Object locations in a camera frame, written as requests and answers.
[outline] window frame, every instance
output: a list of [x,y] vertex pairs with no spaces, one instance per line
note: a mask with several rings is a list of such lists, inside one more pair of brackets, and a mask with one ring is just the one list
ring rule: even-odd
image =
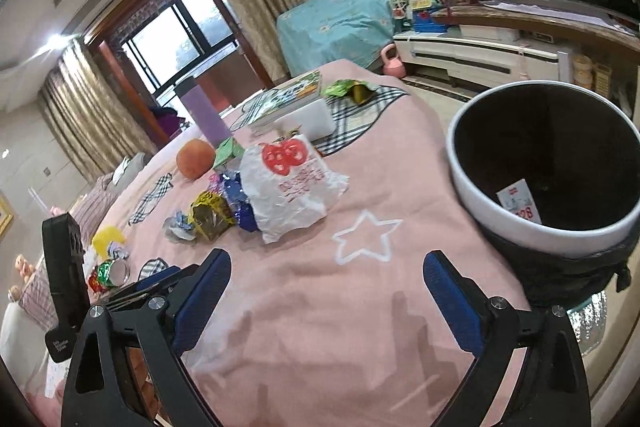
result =
[[[167,10],[173,11],[174,16],[180,23],[180,26],[182,26],[185,33],[187,34],[188,39],[191,41],[196,51],[198,52],[198,57],[194,58],[180,71],[177,71],[177,73],[175,73],[171,78],[165,81],[164,84],[161,84],[151,67],[149,67],[149,64],[146,62],[144,55],[142,54],[142,52],[140,52],[133,39]],[[199,66],[201,63],[205,62],[209,57],[216,54],[221,49],[232,43],[235,43],[236,48],[238,47],[238,41],[233,33],[232,28],[229,26],[226,20],[225,24],[229,28],[229,36],[217,42],[216,44],[209,44],[209,41],[207,40],[203,31],[198,26],[198,23],[193,19],[193,16],[189,13],[189,10],[184,5],[182,0],[173,0],[171,4],[159,11],[155,16],[146,20],[142,26],[137,28],[136,32],[132,34],[125,42],[123,42],[123,45],[129,46],[132,55],[135,57],[138,65],[140,66],[140,69],[144,71],[149,82],[156,88],[156,90],[151,93],[151,96],[154,97],[155,100],[157,100],[160,96],[162,96],[162,94],[164,94],[165,91],[167,91],[171,87],[174,87],[175,84],[177,84],[178,80],[180,80],[185,74]]]

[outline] pink tablecloth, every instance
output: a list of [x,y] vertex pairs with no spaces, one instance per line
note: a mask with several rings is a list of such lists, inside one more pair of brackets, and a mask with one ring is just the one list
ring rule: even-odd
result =
[[[403,87],[346,60],[321,71],[325,83],[357,78]],[[187,266],[213,247],[174,245],[161,232],[162,222],[178,208],[187,211],[207,186],[208,175],[190,182],[175,166],[182,143],[198,135],[189,130],[156,155],[104,220],[127,236],[134,277],[148,259]],[[252,141],[246,130],[237,137]],[[326,162],[350,177],[350,187],[325,219],[273,245],[238,229],[215,243],[231,255],[232,279],[183,358],[227,427],[429,425],[472,361],[422,281],[431,250],[443,250],[487,295],[527,306],[515,277],[456,201],[440,123],[420,99],[392,103]],[[144,192],[167,172],[174,188],[142,223],[127,225]],[[342,236],[345,244],[334,240],[361,217]],[[513,357],[486,424],[499,420],[521,363]]]

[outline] pink kettlebell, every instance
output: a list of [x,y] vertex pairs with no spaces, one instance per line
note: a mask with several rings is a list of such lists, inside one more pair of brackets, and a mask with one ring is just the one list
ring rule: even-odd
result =
[[398,78],[406,77],[406,69],[404,68],[404,64],[402,60],[400,60],[399,55],[396,52],[396,56],[393,58],[389,58],[386,54],[396,47],[395,44],[389,44],[385,46],[380,52],[380,57],[382,57],[382,62],[384,66],[382,66],[382,71],[389,76],[396,76]]

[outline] picture frame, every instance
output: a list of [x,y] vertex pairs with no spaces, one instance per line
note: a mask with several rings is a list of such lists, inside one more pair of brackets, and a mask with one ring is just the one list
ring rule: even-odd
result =
[[0,241],[2,241],[2,236],[6,232],[13,219],[14,214],[11,210],[11,206],[9,206],[9,203],[0,194]]

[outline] trash can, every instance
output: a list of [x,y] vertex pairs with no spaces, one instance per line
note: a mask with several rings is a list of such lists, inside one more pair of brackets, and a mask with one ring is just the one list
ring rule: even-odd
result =
[[[462,204],[526,289],[549,275],[549,264],[574,283],[606,266],[608,279],[598,274],[606,285],[626,269],[639,235],[640,134],[609,100],[563,82],[495,87],[457,113],[447,156]],[[523,179],[541,224],[498,202],[499,191]]]

